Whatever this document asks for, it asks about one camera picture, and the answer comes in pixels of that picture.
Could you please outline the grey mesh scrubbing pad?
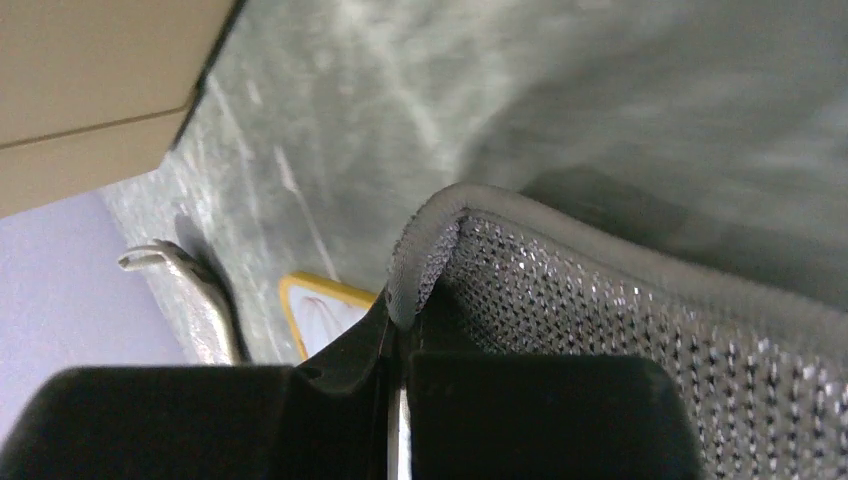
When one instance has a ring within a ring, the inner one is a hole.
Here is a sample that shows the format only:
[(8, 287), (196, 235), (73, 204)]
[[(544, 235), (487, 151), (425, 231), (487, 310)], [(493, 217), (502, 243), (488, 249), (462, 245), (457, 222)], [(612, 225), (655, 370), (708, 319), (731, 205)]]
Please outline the grey mesh scrubbing pad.
[(710, 479), (847, 475), (847, 316), (820, 302), (477, 184), (435, 193), (411, 218), (385, 295), (402, 327), (448, 302), (487, 352), (657, 362)]

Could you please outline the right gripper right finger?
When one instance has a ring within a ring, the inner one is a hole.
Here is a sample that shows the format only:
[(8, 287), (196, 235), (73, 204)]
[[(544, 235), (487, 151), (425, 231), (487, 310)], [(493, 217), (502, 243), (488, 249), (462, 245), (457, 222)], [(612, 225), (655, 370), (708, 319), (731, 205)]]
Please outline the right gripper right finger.
[(699, 479), (676, 383), (631, 355), (486, 353), (400, 338), (416, 479)]

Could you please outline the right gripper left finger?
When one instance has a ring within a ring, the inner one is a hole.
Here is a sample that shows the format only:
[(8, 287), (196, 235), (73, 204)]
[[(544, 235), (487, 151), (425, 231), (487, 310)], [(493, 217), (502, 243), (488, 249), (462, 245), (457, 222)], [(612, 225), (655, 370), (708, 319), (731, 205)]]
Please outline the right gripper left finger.
[(378, 299), (291, 365), (79, 367), (46, 381), (1, 449), (5, 479), (383, 479)]

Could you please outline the yellow framed whiteboard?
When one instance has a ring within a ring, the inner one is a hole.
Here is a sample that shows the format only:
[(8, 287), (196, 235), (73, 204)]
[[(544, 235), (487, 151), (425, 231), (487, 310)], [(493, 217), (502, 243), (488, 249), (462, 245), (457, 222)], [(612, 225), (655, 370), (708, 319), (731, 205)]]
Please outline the yellow framed whiteboard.
[(361, 320), (377, 295), (307, 272), (280, 279), (282, 310), (302, 361)]

